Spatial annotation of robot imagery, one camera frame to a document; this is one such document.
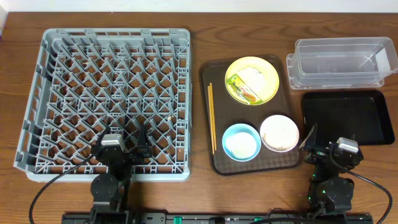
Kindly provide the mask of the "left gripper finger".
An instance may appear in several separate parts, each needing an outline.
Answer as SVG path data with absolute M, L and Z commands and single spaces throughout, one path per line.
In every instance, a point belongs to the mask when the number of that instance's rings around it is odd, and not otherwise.
M 149 150 L 149 140 L 147 138 L 147 129 L 145 125 L 141 125 L 139 130 L 139 136 L 137 139 L 137 148 L 140 150 Z
M 103 132 L 100 134 L 100 136 L 99 136 L 99 143 L 101 144 L 102 143 L 102 140 L 105 138 L 105 136 L 107 135 L 107 134 L 109 134 L 109 132 L 110 132 L 110 127 L 108 126 L 108 127 L 106 127 L 104 130 L 103 130 Z

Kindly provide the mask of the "pink white bowl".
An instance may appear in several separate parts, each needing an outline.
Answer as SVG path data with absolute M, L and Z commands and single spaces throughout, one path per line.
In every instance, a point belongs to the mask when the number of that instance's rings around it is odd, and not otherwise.
M 261 124 L 259 134 L 266 148 L 274 152 L 289 152 L 299 142 L 299 129 L 287 116 L 276 114 Z

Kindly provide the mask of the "white tissue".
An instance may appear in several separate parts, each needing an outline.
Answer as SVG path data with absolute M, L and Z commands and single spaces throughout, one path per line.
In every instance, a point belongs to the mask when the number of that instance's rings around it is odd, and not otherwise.
M 254 67 L 246 67 L 240 70 L 238 75 L 261 100 L 266 99 L 266 79 L 259 70 Z

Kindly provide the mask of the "green yellow snack wrapper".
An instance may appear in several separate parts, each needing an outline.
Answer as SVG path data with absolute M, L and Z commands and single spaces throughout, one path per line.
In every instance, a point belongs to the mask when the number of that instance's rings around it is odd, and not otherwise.
M 229 91 L 229 94 L 235 100 L 245 105 L 257 105 L 262 103 L 262 100 L 237 74 L 234 74 L 232 77 L 227 79 L 226 87 Z

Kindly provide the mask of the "white cup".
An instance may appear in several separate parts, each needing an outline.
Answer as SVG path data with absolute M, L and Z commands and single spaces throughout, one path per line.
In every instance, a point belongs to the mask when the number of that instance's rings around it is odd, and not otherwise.
M 245 159 L 256 152 L 257 143 L 251 134 L 240 132 L 227 138 L 226 147 L 238 159 Z

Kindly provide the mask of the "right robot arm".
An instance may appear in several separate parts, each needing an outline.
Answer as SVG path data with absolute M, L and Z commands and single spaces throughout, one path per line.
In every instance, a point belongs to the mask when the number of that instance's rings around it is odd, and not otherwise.
M 307 152 L 304 161 L 314 165 L 310 179 L 308 203 L 310 219 L 322 216 L 344 216 L 352 209 L 354 182 L 340 176 L 355 168 L 364 159 L 356 141 L 339 138 L 327 146 L 316 144 L 317 125 L 314 124 L 299 149 Z

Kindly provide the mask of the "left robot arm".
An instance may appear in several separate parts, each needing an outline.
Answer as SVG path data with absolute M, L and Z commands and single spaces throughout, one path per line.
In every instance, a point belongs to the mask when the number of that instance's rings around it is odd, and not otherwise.
M 107 166 L 91 183 L 93 208 L 90 223 L 133 223 L 134 212 L 127 207 L 132 168 L 153 155 L 147 129 L 140 127 L 136 147 L 128 149 L 121 134 L 111 134 L 107 127 L 91 149 L 92 155 Z

